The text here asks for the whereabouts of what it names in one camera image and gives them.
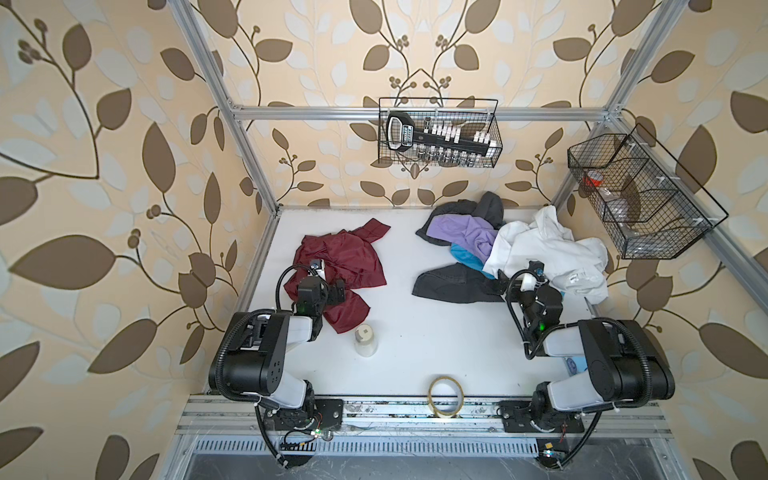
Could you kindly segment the maroon shirt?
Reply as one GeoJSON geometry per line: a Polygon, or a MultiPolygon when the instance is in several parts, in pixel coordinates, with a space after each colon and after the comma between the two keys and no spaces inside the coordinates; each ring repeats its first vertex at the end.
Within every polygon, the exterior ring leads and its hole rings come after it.
{"type": "Polygon", "coordinates": [[[306,235],[296,250],[293,263],[307,267],[313,260],[324,262],[325,280],[333,284],[344,282],[345,300],[330,306],[324,317],[338,334],[351,331],[362,324],[369,312],[369,305],[356,292],[358,289],[375,288],[387,284],[383,266],[373,244],[383,238],[390,227],[376,219],[348,231],[320,236],[306,235]]]}

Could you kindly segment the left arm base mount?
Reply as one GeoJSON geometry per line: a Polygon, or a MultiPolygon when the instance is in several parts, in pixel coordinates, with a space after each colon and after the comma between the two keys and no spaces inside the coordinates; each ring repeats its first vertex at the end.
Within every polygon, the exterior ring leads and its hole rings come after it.
{"type": "Polygon", "coordinates": [[[299,409],[267,408],[265,422],[274,430],[338,430],[343,422],[340,398],[308,399],[299,409]]]}

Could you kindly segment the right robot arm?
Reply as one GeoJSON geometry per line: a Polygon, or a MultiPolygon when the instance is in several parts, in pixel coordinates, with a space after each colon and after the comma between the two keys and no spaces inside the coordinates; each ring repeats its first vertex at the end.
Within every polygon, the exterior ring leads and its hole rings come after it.
{"type": "Polygon", "coordinates": [[[526,358],[581,357],[583,372],[544,382],[532,394],[531,415],[640,408],[668,400],[676,390],[670,368],[634,321],[594,317],[563,323],[563,296],[530,274],[513,284],[509,299],[523,315],[516,319],[526,358]]]}

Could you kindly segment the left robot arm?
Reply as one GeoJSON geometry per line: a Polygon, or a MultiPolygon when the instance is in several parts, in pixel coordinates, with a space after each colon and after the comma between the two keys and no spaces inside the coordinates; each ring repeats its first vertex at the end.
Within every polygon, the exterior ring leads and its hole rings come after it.
{"type": "Polygon", "coordinates": [[[285,371],[286,354],[290,346],[316,340],[325,311],[344,300],[342,280],[328,283],[311,274],[299,282],[292,309],[234,313],[209,370],[210,388],[228,400],[312,416],[313,387],[285,371]]]}

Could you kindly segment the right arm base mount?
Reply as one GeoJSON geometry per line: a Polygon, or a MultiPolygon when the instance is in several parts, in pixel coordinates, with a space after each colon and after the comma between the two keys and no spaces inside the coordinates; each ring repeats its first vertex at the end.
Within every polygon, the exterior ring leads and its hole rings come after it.
{"type": "Polygon", "coordinates": [[[573,413],[560,412],[530,400],[503,400],[496,413],[506,433],[561,434],[584,433],[585,427],[573,413]]]}

